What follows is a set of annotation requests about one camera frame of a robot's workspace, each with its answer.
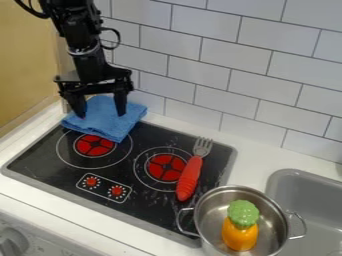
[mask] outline pot handle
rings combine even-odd
[[[302,225],[303,225],[303,234],[302,235],[297,235],[297,236],[290,236],[289,239],[290,240],[295,240],[295,239],[300,239],[300,238],[305,237],[307,232],[308,232],[308,227],[307,227],[306,222],[303,219],[303,217],[299,213],[297,213],[297,212],[286,212],[286,213],[288,215],[290,215],[290,216],[297,217],[300,220],[300,222],[302,223]]]
[[[180,217],[182,216],[183,212],[189,212],[189,211],[193,211],[194,208],[183,208],[181,209],[178,213],[177,213],[177,217],[176,217],[176,224],[177,227],[179,229],[180,232],[182,232],[184,235],[189,235],[189,236],[196,236],[196,237],[200,237],[199,234],[190,232],[190,231],[186,231],[182,228],[181,224],[180,224]]]

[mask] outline metal sink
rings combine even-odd
[[[341,182],[285,169],[270,176],[266,194],[302,215],[308,226],[306,237],[288,242],[279,256],[342,256]],[[296,224],[291,226],[296,232]]]

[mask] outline green pepper top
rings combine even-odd
[[[246,200],[236,200],[230,203],[228,217],[240,229],[247,229],[257,223],[259,210]]]

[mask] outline yellow wall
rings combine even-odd
[[[51,20],[0,0],[0,129],[56,95],[53,35]]]

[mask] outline blue cloth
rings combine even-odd
[[[74,131],[97,135],[117,143],[123,141],[147,112],[145,106],[128,103],[126,115],[119,117],[114,99],[108,96],[94,96],[88,100],[87,105],[85,119],[71,112],[62,120],[62,125]]]

